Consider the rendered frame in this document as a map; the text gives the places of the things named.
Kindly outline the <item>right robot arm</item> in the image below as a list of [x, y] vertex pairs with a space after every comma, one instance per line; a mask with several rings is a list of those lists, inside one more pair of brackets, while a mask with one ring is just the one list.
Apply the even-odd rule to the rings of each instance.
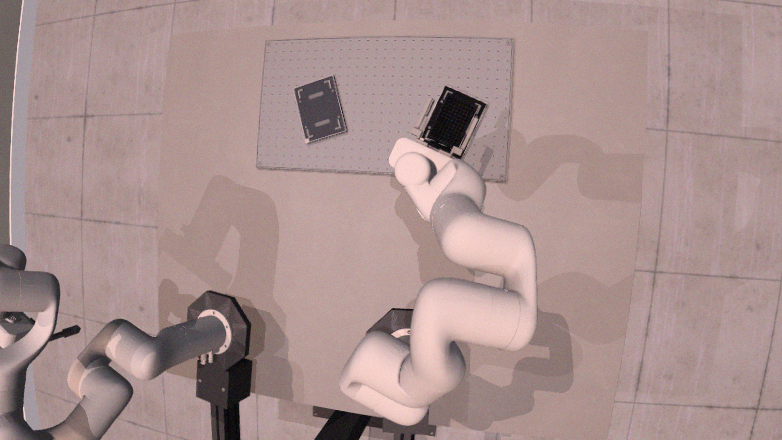
[[420, 422], [431, 403], [463, 380], [466, 364], [455, 341], [519, 351], [532, 340], [538, 319], [529, 230], [481, 211], [486, 185], [467, 162], [452, 159], [438, 173], [433, 165], [408, 152], [394, 174], [447, 259], [502, 276], [504, 283], [501, 289], [457, 278], [430, 280], [416, 297], [411, 328], [375, 330], [357, 345], [341, 372], [341, 391], [405, 426]]

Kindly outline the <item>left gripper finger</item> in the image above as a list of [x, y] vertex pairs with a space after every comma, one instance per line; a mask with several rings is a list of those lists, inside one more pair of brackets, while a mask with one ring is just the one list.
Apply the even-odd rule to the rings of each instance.
[[75, 325], [75, 326], [72, 326], [72, 327], [69, 327], [69, 328], [65, 328], [61, 332], [53, 334], [53, 336], [51, 337], [50, 341], [59, 339], [61, 337], [66, 338], [66, 337], [75, 335], [75, 334], [80, 332], [80, 329], [81, 328], [78, 325]]

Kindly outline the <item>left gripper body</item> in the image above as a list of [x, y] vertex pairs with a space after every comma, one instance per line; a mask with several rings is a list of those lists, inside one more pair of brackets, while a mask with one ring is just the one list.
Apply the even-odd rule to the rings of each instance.
[[5, 348], [22, 339], [34, 324], [24, 312], [12, 312], [10, 316], [0, 319], [0, 346]]

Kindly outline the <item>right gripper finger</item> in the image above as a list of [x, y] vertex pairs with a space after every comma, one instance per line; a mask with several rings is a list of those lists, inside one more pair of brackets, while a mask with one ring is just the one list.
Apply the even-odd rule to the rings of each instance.
[[431, 97], [428, 98], [428, 100], [427, 100], [427, 102], [425, 104], [425, 107], [424, 107], [424, 109], [423, 109], [423, 111], [422, 111], [422, 113], [421, 113], [421, 115], [420, 115], [420, 117], [418, 119], [418, 122], [417, 122], [416, 126], [413, 127], [412, 130], [411, 130], [411, 134], [417, 136], [415, 142], [417, 142], [417, 143], [419, 143], [421, 145], [424, 145], [426, 147], [428, 147], [429, 144], [424, 142], [424, 141], [422, 141], [422, 140], [420, 140], [420, 137], [421, 137], [423, 131], [419, 130], [419, 128], [420, 128], [420, 126], [422, 124], [422, 121], [423, 121], [424, 117], [429, 115], [429, 112], [430, 112], [434, 102], [435, 102], [435, 100], [433, 98], [431, 98]]
[[447, 157], [450, 157], [450, 158], [452, 157], [453, 153], [461, 157], [463, 152], [464, 152], [464, 150], [465, 150], [465, 147], [466, 147], [466, 145], [467, 145], [467, 143], [468, 143], [468, 141], [469, 141], [469, 139], [470, 139], [470, 137], [471, 137], [471, 135], [472, 135], [472, 133], [473, 133], [473, 131], [475, 129], [475, 126], [476, 126], [478, 120], [479, 119], [476, 118], [476, 117], [472, 118], [472, 120], [470, 122], [470, 125], [469, 125], [469, 127], [468, 127], [468, 129], [466, 131], [466, 138], [465, 138], [461, 148], [453, 146], [451, 153], [445, 152], [445, 151], [443, 151], [441, 149], [439, 150], [439, 153], [441, 153], [441, 154], [443, 154], [443, 155], [445, 155]]

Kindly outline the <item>black rectangular frame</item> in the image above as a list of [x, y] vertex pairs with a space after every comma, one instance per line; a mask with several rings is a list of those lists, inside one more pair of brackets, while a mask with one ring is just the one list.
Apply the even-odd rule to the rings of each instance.
[[466, 99], [468, 101], [471, 101], [471, 102], [479, 105], [479, 107], [478, 107], [478, 109], [477, 109], [477, 111], [476, 111], [476, 113], [474, 115], [474, 117], [479, 118], [479, 120], [478, 120], [478, 122], [477, 122], [477, 124], [475, 126], [475, 129], [474, 129], [474, 131], [472, 133], [472, 136], [470, 137], [470, 139], [469, 139], [469, 141], [468, 141], [468, 143], [466, 145], [466, 148], [465, 148], [462, 156], [460, 157], [460, 156], [457, 156], [456, 154], [452, 155], [453, 158], [457, 158], [457, 159], [461, 159], [462, 160], [462, 158], [463, 158], [463, 156], [465, 154], [465, 151], [466, 151], [466, 149], [467, 149], [467, 147], [468, 147], [468, 145], [469, 145], [469, 143], [470, 143], [470, 141], [471, 141], [471, 139], [473, 137], [473, 134], [474, 134], [474, 132], [475, 132], [479, 122], [480, 122], [480, 119], [481, 119], [481, 117], [482, 117], [482, 115], [483, 115], [483, 113], [484, 113], [488, 103], [483, 102], [483, 101], [481, 101], [481, 100], [479, 100], [477, 98], [474, 98], [474, 97], [472, 97], [472, 96], [470, 96], [468, 94], [465, 94], [465, 93], [463, 93], [463, 92], [461, 92], [459, 90], [456, 90], [456, 89], [454, 89], [452, 87], [449, 87], [449, 86], [445, 85], [443, 90], [442, 90], [442, 92], [441, 92], [441, 94], [440, 94], [440, 96], [439, 96], [439, 98], [438, 98], [438, 100], [437, 100], [437, 103], [436, 103], [436, 105], [435, 105], [435, 107], [434, 107], [434, 109], [433, 109], [433, 111], [432, 111], [432, 113], [430, 115], [430, 118], [429, 118], [429, 120], [428, 120], [428, 122], [427, 122], [427, 124], [426, 124], [426, 126], [425, 126], [425, 128], [423, 130], [423, 134], [422, 134], [422, 136], [420, 138], [420, 140], [428, 143], [430, 147], [432, 147], [432, 148], [434, 148], [434, 149], [436, 149], [438, 151], [441, 149], [441, 150], [443, 150], [445, 152], [450, 153], [451, 150], [452, 150], [452, 149], [450, 149], [450, 148], [448, 148], [448, 147], [446, 147], [446, 146], [444, 146], [442, 144], [439, 144], [439, 143], [437, 143], [437, 142], [427, 138], [427, 135], [428, 135], [428, 133], [430, 131], [429, 129], [430, 129], [432, 123], [435, 120], [435, 117], [436, 117], [436, 115], [437, 115], [437, 113], [438, 113], [438, 111], [439, 111], [439, 109], [440, 109], [440, 107], [441, 107], [441, 105], [442, 105], [442, 103], [444, 101], [444, 98], [445, 98], [445, 96], [447, 94], [447, 91], [452, 93], [452, 94], [454, 94], [454, 95], [457, 95], [457, 96], [459, 96], [461, 98], [464, 98], [464, 99]]

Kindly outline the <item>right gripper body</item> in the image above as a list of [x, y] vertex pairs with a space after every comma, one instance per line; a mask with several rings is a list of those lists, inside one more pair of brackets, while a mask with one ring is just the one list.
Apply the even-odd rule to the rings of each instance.
[[396, 141], [395, 146], [389, 156], [389, 164], [391, 167], [395, 167], [397, 159], [404, 153], [416, 151], [429, 157], [436, 165], [437, 173], [450, 161], [452, 158], [447, 157], [437, 151], [434, 151], [424, 145], [421, 145], [408, 138], [400, 138]]

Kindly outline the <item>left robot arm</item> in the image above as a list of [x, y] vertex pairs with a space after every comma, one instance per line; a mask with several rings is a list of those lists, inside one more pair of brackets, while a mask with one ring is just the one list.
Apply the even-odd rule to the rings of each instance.
[[30, 332], [0, 350], [0, 440], [100, 440], [133, 396], [129, 381], [108, 365], [112, 360], [132, 376], [152, 380], [200, 355], [201, 364], [207, 363], [207, 354], [212, 363], [214, 354], [232, 344], [232, 326], [216, 309], [164, 328], [156, 337], [115, 319], [69, 369], [68, 385], [83, 399], [60, 424], [33, 430], [23, 418], [26, 372], [55, 331], [60, 284], [51, 273], [24, 271], [26, 262], [19, 248], [0, 244], [0, 319], [12, 312], [38, 312]]

